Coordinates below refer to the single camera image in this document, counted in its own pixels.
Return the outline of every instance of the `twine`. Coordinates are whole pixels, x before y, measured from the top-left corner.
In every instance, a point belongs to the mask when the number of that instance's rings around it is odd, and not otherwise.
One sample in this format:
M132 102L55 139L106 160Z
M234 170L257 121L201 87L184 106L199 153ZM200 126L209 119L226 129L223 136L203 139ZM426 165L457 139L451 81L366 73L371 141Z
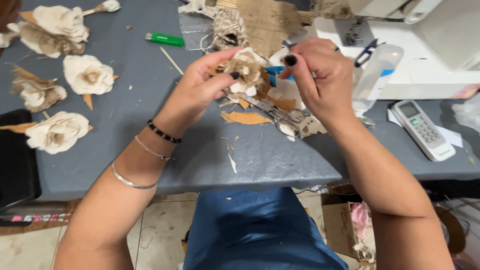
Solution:
M200 41L200 49L208 53L210 48L216 50L226 50L233 47L250 47L247 39L247 30L243 23L240 12L236 9L219 9L213 21L213 42L207 48L203 48L203 41L208 34Z

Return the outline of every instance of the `plastic bottle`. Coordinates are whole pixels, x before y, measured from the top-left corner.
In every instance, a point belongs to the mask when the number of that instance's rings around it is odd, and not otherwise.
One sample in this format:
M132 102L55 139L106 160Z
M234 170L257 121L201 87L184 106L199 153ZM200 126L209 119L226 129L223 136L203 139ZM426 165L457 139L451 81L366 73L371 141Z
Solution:
M373 52L367 67L353 89L352 107L355 116L362 116L377 100L403 57L403 49L391 44L381 44Z

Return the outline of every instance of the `black nail polish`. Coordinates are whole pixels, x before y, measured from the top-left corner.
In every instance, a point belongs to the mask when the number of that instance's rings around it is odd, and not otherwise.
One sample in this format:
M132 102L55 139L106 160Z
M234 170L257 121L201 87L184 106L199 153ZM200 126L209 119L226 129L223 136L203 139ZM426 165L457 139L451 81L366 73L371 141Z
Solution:
M295 55L287 55L285 56L285 64L287 64L287 66L293 66L297 63L297 58L295 57Z
M237 71L230 72L230 76L232 76L232 78L236 80L240 77L240 72L237 72Z

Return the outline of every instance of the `plastic sheet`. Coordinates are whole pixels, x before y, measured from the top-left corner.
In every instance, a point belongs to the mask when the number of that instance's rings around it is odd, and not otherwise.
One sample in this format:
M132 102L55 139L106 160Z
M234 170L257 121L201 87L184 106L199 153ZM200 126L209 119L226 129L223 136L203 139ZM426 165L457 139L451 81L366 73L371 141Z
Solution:
M480 133L480 93L464 104L452 105L452 110L460 125L471 127Z
M185 40L187 51L200 50L200 41L208 34L213 33L213 19L198 13L179 14L180 31ZM213 36L209 35L203 41L203 48L212 44Z

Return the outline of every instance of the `tile floor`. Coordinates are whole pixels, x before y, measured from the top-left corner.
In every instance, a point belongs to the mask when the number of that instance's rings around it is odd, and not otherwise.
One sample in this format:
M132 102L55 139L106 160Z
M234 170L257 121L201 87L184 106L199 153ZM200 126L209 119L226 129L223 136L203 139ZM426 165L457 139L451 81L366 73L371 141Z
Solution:
M312 192L298 195L304 207L325 236L321 197ZM134 225L127 237L130 255L136 270L175 270L183 262L181 239L193 217L196 193L155 196L151 205ZM0 236L0 269L51 270L66 227L37 232ZM340 255L350 269L358 268L355 259Z

